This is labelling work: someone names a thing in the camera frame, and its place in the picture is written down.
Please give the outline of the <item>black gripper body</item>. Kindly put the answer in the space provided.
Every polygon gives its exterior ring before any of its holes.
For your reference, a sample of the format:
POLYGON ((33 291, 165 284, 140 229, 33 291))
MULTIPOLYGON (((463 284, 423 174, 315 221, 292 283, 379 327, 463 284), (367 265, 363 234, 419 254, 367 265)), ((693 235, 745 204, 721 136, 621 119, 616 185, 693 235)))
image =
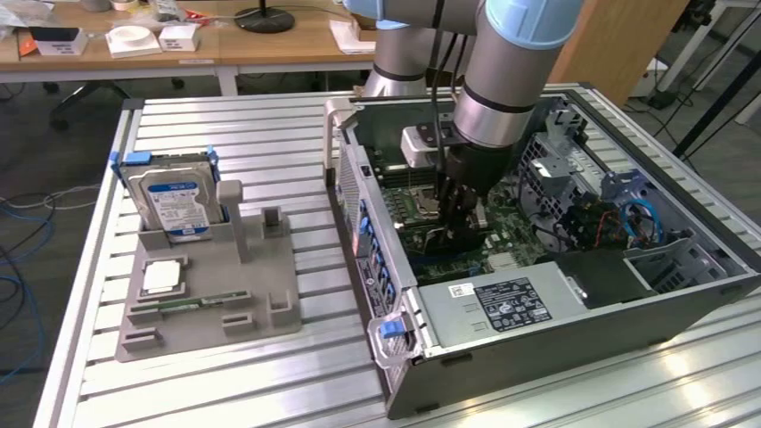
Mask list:
POLYGON ((485 197, 503 179, 513 159, 513 148, 479 144, 452 144, 444 148, 440 199, 465 190, 485 197))

